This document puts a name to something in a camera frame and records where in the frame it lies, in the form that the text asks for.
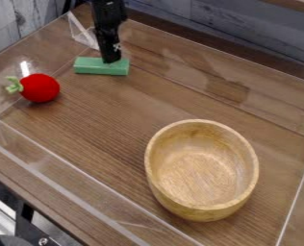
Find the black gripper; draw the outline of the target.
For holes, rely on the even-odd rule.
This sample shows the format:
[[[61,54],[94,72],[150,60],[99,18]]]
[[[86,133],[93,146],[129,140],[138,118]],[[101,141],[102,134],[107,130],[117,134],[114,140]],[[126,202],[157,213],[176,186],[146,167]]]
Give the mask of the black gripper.
[[[91,15],[103,62],[117,62],[121,59],[118,34],[102,30],[115,30],[128,19],[123,0],[91,0]]]

